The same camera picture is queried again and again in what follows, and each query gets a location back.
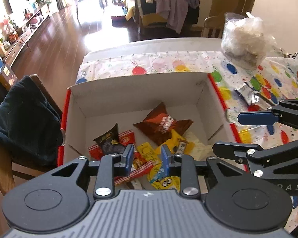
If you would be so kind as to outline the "black cloth on chair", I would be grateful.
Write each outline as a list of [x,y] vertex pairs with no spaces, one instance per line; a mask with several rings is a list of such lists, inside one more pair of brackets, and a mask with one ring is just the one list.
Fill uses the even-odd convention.
[[15,160],[54,168],[62,142],[61,116],[35,82],[23,77],[0,105],[0,145]]

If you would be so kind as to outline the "wooden chair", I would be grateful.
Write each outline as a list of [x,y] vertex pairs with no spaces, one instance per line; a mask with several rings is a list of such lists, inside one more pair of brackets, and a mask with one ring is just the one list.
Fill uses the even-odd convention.
[[62,111],[37,75],[25,76],[0,105],[0,192],[15,187],[12,164],[47,172],[63,143]]

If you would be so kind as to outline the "purple clothes pile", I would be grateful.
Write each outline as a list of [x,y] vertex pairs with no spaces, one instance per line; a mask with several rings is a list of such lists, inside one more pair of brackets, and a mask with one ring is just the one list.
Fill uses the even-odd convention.
[[177,34],[198,22],[200,0],[134,0],[139,32],[144,27],[166,27]]

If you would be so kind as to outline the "clear tub with plastic bag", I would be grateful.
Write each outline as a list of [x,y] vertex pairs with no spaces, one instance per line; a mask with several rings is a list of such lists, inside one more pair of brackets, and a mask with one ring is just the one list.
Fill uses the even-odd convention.
[[221,41],[224,56],[236,66],[255,70],[273,51],[276,40],[264,21],[247,12],[246,16],[227,12]]

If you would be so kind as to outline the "silver black snack packet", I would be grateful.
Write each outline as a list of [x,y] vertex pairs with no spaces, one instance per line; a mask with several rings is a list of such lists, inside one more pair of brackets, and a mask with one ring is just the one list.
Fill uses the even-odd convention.
[[257,105],[259,103],[259,92],[253,90],[247,83],[244,83],[235,91],[248,106]]

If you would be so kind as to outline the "black yellow snack packet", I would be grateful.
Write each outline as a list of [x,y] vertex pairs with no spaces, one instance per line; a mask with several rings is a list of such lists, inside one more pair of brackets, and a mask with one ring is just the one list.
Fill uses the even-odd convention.
[[116,123],[106,133],[95,138],[94,141],[101,148],[101,151],[105,154],[122,154],[125,150],[125,146],[119,141],[118,124]]

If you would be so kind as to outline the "pale yellow snack packet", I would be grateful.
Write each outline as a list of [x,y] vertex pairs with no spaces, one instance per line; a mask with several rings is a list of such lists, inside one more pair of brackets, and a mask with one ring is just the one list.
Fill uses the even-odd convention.
[[208,157],[215,156],[212,145],[204,145],[193,132],[187,131],[184,134],[184,138],[194,144],[193,149],[189,153],[194,160],[204,161]]

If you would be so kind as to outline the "balloon birthday tablecloth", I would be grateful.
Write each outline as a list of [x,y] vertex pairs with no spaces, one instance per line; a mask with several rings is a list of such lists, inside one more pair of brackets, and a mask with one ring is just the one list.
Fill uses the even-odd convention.
[[246,110],[266,109],[282,99],[298,99],[298,58],[266,58],[256,69],[235,66],[221,52],[171,51],[135,55],[85,56],[76,82],[109,77],[167,72],[208,73],[219,92],[228,122],[242,143],[275,147],[298,139],[298,130],[281,124],[242,126],[237,115]]

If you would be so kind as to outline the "coffee table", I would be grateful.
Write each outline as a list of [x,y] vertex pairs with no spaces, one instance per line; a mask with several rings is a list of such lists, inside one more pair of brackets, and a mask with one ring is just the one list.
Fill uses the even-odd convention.
[[92,7],[95,7],[98,5],[103,11],[105,11],[105,8],[108,6],[107,0],[75,0],[75,7],[76,7],[76,16],[79,15],[79,7],[81,3],[90,4]]

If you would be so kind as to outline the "red cardboard box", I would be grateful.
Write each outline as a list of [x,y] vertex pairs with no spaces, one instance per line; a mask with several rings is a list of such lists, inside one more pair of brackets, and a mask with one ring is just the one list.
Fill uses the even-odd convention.
[[89,157],[88,147],[114,126],[133,131],[137,146],[150,139],[137,127],[159,104],[175,120],[191,120],[188,132],[204,145],[239,141],[225,116],[224,101],[206,73],[159,73],[87,81],[69,87],[61,128],[64,145],[58,165],[79,156]]

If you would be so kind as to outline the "long tv console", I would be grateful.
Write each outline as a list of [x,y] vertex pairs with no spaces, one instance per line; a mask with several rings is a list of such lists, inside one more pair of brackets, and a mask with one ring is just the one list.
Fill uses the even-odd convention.
[[21,22],[21,27],[17,29],[18,38],[7,50],[6,56],[2,59],[4,64],[12,67],[18,55],[24,47],[29,48],[29,41],[44,21],[50,17],[49,5],[45,4],[34,10],[29,18]]

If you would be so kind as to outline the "yellow minion snack packet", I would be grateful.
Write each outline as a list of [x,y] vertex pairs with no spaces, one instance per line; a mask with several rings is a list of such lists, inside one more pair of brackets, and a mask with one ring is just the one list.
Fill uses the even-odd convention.
[[160,154],[152,146],[145,142],[137,147],[137,151],[148,162],[153,163],[153,167],[146,175],[146,180],[150,186],[157,190],[180,189],[180,177],[167,176],[164,172]]

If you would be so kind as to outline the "yellow small snack packet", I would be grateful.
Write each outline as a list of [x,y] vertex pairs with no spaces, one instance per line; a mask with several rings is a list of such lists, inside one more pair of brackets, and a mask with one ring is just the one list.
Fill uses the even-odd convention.
[[160,155],[161,148],[163,145],[167,145],[168,149],[172,154],[190,154],[195,144],[191,141],[187,141],[175,130],[171,130],[171,138],[162,143],[154,152]]

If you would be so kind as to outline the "brown chip bag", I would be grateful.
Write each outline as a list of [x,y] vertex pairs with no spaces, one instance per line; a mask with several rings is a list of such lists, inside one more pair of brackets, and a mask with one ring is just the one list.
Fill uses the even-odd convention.
[[143,121],[133,126],[159,146],[171,138],[171,130],[175,130],[182,136],[192,124],[191,119],[176,120],[173,118],[167,112],[165,103],[161,102]]

